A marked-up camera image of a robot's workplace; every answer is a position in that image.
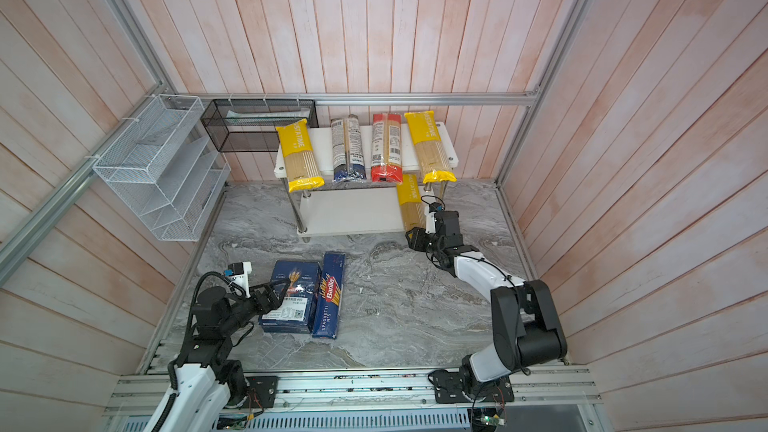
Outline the red spaghetti bag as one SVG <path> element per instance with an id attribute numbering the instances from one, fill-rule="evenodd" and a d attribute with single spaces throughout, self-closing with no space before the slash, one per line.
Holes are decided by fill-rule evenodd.
<path id="1" fill-rule="evenodd" d="M 401 116 L 393 113 L 375 114 L 372 124 L 373 182 L 400 184 L 403 181 L 401 142 Z"/>

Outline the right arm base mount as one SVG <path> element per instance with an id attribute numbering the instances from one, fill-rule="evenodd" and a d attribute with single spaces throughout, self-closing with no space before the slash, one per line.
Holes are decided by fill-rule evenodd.
<path id="1" fill-rule="evenodd" d="M 508 377 L 501 377 L 489 382 L 478 382 L 464 369 L 451 372 L 438 369 L 427 374 L 432 385 L 435 400 L 439 404 L 511 403 L 515 400 L 512 385 Z"/>

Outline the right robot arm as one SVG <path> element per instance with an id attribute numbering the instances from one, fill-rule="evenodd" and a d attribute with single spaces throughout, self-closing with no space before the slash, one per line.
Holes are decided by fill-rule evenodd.
<path id="1" fill-rule="evenodd" d="M 502 387 L 503 378 L 565 358 L 567 341 L 546 283 L 514 276 L 466 244 L 458 212 L 431 205 L 425 221 L 406 233 L 409 247 L 472 286 L 491 307 L 492 343 L 465 356 L 456 372 L 428 375 L 439 403 L 483 399 Z"/>

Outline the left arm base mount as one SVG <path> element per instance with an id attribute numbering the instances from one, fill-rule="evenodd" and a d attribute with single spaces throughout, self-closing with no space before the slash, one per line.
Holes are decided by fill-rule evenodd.
<path id="1" fill-rule="evenodd" d="M 278 391 L 278 376 L 257 375 L 235 377 L 228 382 L 230 399 L 227 408 L 256 408 L 259 410 L 274 407 Z"/>

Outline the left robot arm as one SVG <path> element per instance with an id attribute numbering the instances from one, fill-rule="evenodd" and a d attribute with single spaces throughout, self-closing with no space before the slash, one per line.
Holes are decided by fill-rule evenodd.
<path id="1" fill-rule="evenodd" d="M 147 431 L 211 431 L 221 413 L 245 406 L 245 420 L 274 406 L 278 378 L 248 378 L 230 353 L 242 328 L 252 331 L 255 319 L 279 309 L 288 279 L 245 287 L 233 275 L 204 273 L 195 285 L 180 352 L 167 366 L 169 387 L 156 407 Z"/>

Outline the dark blue clear spaghetti bag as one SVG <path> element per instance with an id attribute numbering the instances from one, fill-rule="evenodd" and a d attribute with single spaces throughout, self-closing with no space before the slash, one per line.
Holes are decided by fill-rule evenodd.
<path id="1" fill-rule="evenodd" d="M 333 181 L 365 181 L 366 168 L 359 119 L 350 114 L 331 122 Z"/>

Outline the yellow Pastatime spaghetti bag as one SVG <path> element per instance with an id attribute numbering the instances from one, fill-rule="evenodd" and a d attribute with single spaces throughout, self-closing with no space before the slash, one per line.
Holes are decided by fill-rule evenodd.
<path id="1" fill-rule="evenodd" d="M 402 182 L 396 186 L 396 193 L 404 231 L 425 229 L 425 203 L 421 200 L 418 176 L 404 174 Z"/>
<path id="2" fill-rule="evenodd" d="M 290 193 L 325 185 L 314 155 L 306 119 L 277 127 Z"/>
<path id="3" fill-rule="evenodd" d="M 411 140 L 423 178 L 423 183 L 455 182 L 433 111 L 407 112 Z"/>

